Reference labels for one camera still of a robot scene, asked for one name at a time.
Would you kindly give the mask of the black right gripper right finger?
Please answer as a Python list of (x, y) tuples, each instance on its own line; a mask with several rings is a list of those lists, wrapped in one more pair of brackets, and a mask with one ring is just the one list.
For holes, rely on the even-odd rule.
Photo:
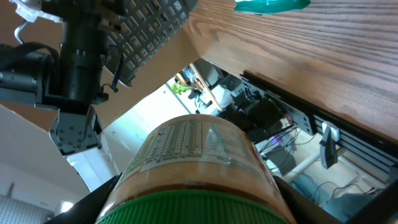
[(342, 224), (341, 221), (304, 197), (283, 179), (276, 175), (272, 177), (298, 224)]

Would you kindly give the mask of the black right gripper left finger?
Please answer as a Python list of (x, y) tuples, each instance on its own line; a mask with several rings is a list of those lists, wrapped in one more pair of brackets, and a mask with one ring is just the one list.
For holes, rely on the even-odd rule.
[(86, 197), (45, 224), (94, 224), (121, 174), (115, 175)]

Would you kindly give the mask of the green lid glass jar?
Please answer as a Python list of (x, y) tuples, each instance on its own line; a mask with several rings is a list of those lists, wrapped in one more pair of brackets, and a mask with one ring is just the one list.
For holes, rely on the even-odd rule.
[(110, 193), (98, 223), (294, 223), (248, 136), (190, 114), (151, 132)]

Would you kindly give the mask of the green white glove package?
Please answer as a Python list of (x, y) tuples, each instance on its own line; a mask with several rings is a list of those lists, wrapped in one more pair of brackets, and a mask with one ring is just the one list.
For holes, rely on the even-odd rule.
[(253, 15), (275, 14), (304, 9), (311, 0), (235, 0), (235, 12)]

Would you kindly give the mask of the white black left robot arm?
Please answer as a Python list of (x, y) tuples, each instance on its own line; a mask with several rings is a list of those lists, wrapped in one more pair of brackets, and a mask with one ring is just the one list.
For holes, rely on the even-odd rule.
[(119, 32), (122, 1), (18, 1), (25, 23), (36, 18), (62, 24), (60, 49), (20, 41), (1, 46), (1, 99), (57, 111), (49, 136), (61, 155), (77, 170), (90, 191), (104, 184), (83, 153), (102, 149), (102, 128), (94, 105), (108, 100), (101, 83), (111, 50), (108, 32)]

